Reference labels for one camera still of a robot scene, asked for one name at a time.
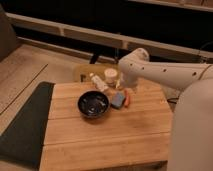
wood grain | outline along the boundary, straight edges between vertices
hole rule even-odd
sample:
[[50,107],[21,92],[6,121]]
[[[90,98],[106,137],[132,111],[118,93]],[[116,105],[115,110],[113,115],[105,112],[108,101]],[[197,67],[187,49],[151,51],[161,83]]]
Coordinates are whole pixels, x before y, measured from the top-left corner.
[[212,0],[204,0],[203,5],[207,6],[207,7],[213,7],[213,1]]
[[[161,87],[141,79],[129,89],[131,104],[109,108],[99,119],[81,116],[81,94],[91,82],[56,84],[46,129],[41,170],[90,170],[167,160],[172,114]],[[109,99],[115,93],[106,93]]]
[[165,161],[169,134],[45,146],[41,171],[93,170]]

black cushion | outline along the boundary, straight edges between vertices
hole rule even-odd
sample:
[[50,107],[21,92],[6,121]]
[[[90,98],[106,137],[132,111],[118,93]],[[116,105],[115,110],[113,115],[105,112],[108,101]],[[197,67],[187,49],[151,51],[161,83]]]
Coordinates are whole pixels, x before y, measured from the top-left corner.
[[0,137],[0,158],[39,168],[53,83],[40,83]]

sponge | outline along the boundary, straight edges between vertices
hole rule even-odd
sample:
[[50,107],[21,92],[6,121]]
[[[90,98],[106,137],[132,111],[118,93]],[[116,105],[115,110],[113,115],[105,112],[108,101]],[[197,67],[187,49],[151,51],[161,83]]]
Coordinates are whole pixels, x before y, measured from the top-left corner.
[[120,109],[124,103],[125,100],[125,96],[123,95],[123,93],[116,93],[111,101],[111,106],[115,109]]

white bottle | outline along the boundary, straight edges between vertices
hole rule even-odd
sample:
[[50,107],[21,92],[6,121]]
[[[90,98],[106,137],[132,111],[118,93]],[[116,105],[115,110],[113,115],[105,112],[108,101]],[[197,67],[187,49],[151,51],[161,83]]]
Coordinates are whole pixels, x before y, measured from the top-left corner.
[[101,92],[104,92],[109,89],[108,85],[94,73],[90,73],[91,81],[95,84],[96,88]]

